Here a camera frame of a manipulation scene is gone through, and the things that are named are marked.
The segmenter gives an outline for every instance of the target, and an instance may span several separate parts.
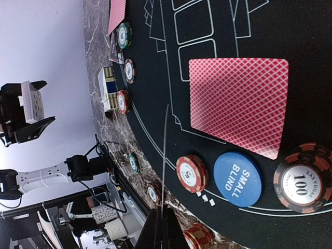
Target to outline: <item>chip stack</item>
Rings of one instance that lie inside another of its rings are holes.
[[[162,195],[161,191],[162,191],[162,188],[161,188],[160,184],[158,184],[158,183],[150,184],[147,188],[147,192],[148,192],[151,200],[157,204],[159,204],[161,201],[161,195]]]
[[[190,249],[209,249],[214,241],[212,231],[200,222],[194,223],[184,236]]]
[[[118,106],[122,114],[126,114],[130,111],[131,103],[127,91],[125,90],[118,91]]]
[[[176,173],[181,184],[191,193],[202,192],[209,184],[209,174],[203,161],[195,155],[180,157]]]
[[[140,165],[134,153],[129,154],[129,163],[133,172],[138,174],[140,172]]]
[[[136,78],[136,67],[134,61],[131,58],[126,59],[124,62],[124,75],[126,77],[126,81],[129,84],[133,84]]]
[[[118,29],[118,44],[121,49],[127,48],[131,44],[133,31],[129,22],[123,22]]]
[[[274,190],[280,202],[295,212],[312,213],[332,196],[332,152],[306,143],[293,150],[274,173]]]

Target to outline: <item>red poker chip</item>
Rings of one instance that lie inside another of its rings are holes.
[[[189,192],[200,192],[206,187],[206,170],[203,169],[203,165],[203,162],[194,155],[183,156],[177,160],[177,177]]]
[[[125,90],[118,91],[118,106],[122,114],[126,114],[130,111],[130,98],[129,94]]]
[[[198,249],[208,249],[211,247],[211,239],[201,227],[193,225],[185,231],[185,234],[194,241],[194,245]]]
[[[195,240],[187,231],[184,232],[184,236],[189,246],[189,249],[199,249]]]
[[[196,226],[199,229],[201,229],[205,233],[205,235],[209,237],[210,246],[212,246],[213,245],[213,241],[214,241],[214,234],[213,234],[213,232],[209,228],[207,228],[205,225],[203,225],[202,223],[200,223],[200,222],[195,222],[192,225],[192,227],[194,227],[194,226]]]

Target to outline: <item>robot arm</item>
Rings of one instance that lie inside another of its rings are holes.
[[[75,155],[55,166],[29,171],[0,170],[0,199],[17,200],[24,193],[53,184],[93,180],[94,175],[107,172],[101,157],[88,161],[86,156]]]

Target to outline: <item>white wall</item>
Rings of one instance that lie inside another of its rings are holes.
[[[0,85],[46,80],[41,89],[45,117],[56,117],[39,139],[0,145],[0,169],[49,167],[95,144],[82,15],[82,0],[0,1]],[[89,185],[99,185],[103,177],[97,178]],[[83,189],[76,183],[34,190],[23,196],[21,206]]]

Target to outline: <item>blue button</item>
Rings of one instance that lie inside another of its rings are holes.
[[[251,206],[260,198],[262,179],[258,166],[243,153],[227,152],[219,156],[213,175],[220,193],[236,206]]]

